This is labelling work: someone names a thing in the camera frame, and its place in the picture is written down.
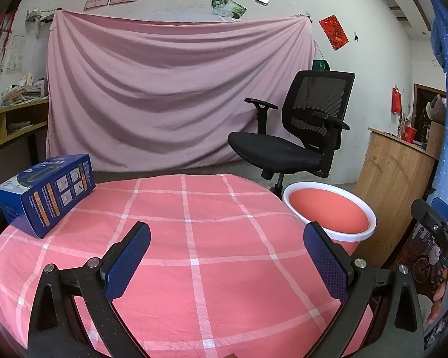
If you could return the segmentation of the person right hand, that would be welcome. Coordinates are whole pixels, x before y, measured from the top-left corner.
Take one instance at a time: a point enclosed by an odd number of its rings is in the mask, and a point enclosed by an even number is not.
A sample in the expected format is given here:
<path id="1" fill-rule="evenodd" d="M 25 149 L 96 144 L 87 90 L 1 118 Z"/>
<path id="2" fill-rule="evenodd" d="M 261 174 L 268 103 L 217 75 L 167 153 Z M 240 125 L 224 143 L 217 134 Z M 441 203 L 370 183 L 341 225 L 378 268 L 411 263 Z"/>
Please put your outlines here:
<path id="1" fill-rule="evenodd" d="M 431 325 L 439 318 L 439 313 L 445 304 L 448 304 L 448 268 L 442 272 L 442 282 L 433 295 L 433 304 L 431 312 L 426 319 L 427 325 Z"/>

